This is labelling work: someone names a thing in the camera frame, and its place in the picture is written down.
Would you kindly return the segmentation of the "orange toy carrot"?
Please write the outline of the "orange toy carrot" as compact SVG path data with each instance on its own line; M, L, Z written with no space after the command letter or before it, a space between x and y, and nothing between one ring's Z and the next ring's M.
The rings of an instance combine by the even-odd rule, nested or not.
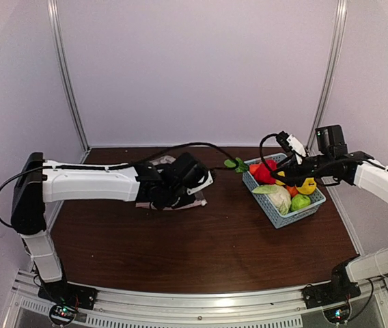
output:
M240 158L236 158L236 161L238 162L238 164L235 164L234 161L230 160L230 159L226 159L224 161L224 166L228 169L231 169L233 171L235 171L236 173L245 173L245 172L249 172L250 174L254 175L254 173L258 170L260 164L246 164L245 162L243 162L242 159Z

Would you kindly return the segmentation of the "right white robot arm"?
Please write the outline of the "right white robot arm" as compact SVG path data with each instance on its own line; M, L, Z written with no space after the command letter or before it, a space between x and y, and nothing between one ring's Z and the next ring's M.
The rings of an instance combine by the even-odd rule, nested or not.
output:
M366 219L373 217L383 227L388 220L377 215L388 214L388 165L383 165L363 151L351 152L346 145L341 126L319 127L315 132L319 153L310 155L307 148L294 136L284 131L276 136L277 143L290 155L273 176L287 185L300 187L306 179L330 178L334 185L348 184L357 188L370 204L357 209ZM380 249L359 255L333 269L325 294L330 301L341 301L359 283L375 277L388 277L388 244Z

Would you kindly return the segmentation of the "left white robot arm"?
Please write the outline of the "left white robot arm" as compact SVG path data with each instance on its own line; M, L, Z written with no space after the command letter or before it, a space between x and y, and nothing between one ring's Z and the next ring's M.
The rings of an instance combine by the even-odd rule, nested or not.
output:
M119 165L73 165L31 154L14 186L12 228L24 240L47 292L67 303L73 287L47 231L45 206L67 200L119 200L165 210L187 206L214 182L214 172L185 152L170 163L140 161Z

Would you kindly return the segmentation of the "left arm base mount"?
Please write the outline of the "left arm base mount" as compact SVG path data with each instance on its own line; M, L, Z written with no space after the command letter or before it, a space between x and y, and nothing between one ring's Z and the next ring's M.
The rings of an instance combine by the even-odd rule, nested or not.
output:
M92 310L98 291L95 288L71 284L67 281L41 281L38 296L51 301L48 318L56 326L71 324L79 315L79 310Z

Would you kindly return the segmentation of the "yellow toy pear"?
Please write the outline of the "yellow toy pear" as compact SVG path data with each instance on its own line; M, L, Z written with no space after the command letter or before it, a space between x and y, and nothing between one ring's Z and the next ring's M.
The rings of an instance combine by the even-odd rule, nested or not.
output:
M296 187L296 190L302 195L311 195L317 189L317 183L314 178L306 178L303 184Z

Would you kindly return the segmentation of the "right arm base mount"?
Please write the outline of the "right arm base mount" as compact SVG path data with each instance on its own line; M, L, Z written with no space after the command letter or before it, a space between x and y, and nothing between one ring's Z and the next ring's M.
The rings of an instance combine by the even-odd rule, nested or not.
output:
M333 282L308 284L302 289L307 309L322 308L324 318L331 324L346 324L352 318L350 301L361 295L357 284L337 287Z

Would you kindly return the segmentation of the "red toy bell pepper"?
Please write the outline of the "red toy bell pepper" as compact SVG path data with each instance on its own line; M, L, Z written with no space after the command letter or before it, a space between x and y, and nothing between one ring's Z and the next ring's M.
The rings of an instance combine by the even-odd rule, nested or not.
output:
M266 159L268 167L272 170L277 169L277 163L274 160ZM259 185L274 185L276 179L271 176L271 171L261 162L258 168L254 171L253 177Z

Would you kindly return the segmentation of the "green toy apple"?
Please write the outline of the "green toy apple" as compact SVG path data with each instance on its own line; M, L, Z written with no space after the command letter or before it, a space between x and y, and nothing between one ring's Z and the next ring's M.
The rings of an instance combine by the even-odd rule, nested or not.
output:
M292 198L290 210L297 211L308 207L310 204L311 199L309 198L309 196L298 193Z

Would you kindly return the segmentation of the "clear polka dot zip bag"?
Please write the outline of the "clear polka dot zip bag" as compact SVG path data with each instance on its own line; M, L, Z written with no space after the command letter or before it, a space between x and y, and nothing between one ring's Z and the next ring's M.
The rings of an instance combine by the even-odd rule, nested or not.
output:
M152 161L152 164L155 166L159 165L169 165L173 163L176 159L170 155L165 155L158 157ZM194 208L197 206L207 205L206 198L202 191L198 191L192 195L183 195L178 201L174 202L171 206L164 207L163 210L184 210L188 208ZM157 208L151 202L137 202L135 204L136 208L147 208L150 210L157 210Z

